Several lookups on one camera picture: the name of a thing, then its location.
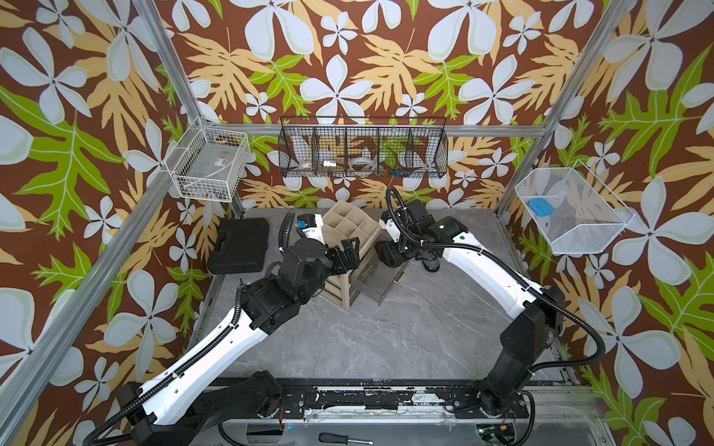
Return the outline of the beige drawer organizer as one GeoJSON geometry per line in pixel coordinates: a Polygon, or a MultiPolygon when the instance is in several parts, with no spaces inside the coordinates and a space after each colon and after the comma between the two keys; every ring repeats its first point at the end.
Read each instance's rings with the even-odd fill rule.
{"type": "MultiPolygon", "coordinates": [[[[322,234],[328,248],[336,247],[342,256],[364,260],[374,253],[373,246],[382,232],[379,223],[353,204],[339,201],[323,215],[322,234]]],[[[349,308],[358,291],[351,285],[357,269],[327,279],[321,296],[331,303],[349,308]]]]}

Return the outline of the grey drawer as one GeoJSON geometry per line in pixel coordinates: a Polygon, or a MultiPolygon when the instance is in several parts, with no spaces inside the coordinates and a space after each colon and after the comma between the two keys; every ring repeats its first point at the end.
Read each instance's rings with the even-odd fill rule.
{"type": "Polygon", "coordinates": [[[407,263],[397,268],[384,265],[379,260],[376,249],[372,247],[364,255],[359,268],[351,274],[351,289],[381,306],[403,277],[407,266],[407,263]]]}

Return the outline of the black computer mouse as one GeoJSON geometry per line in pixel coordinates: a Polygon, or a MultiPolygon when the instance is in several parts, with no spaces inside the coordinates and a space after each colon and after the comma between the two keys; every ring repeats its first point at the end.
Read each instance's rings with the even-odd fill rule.
{"type": "Polygon", "coordinates": [[[440,269],[440,255],[434,251],[423,251],[420,259],[427,272],[435,273],[440,269]]]}

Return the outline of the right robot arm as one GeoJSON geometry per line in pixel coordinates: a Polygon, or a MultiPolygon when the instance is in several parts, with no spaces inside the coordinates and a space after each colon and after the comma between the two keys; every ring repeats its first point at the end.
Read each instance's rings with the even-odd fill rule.
{"type": "Polygon", "coordinates": [[[446,261],[485,289],[511,318],[500,335],[496,364],[480,384],[477,407],[486,416],[497,417],[509,411],[535,372],[590,365],[604,356],[604,338],[565,308],[562,293],[515,271],[457,219],[437,220],[421,202],[407,204],[395,189],[389,189],[387,209],[379,225],[390,236],[390,241],[376,246],[384,265],[396,268],[415,259],[426,271],[436,272],[446,261]],[[561,334],[566,321],[586,332],[595,351],[582,360],[542,362],[541,354],[561,334]]]}

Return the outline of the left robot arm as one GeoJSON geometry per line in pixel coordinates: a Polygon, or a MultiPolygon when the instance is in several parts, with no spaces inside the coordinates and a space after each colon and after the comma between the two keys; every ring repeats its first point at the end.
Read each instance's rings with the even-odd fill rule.
{"type": "Polygon", "coordinates": [[[319,295],[334,275],[360,265],[360,241],[339,246],[282,236],[282,260],[265,275],[236,289],[234,307],[219,325],[179,361],[141,385],[120,389],[119,411],[83,440],[85,445],[188,445],[204,429],[237,416],[268,416],[280,406],[282,388],[268,372],[242,384],[210,391],[208,386],[231,364],[319,295]]]}

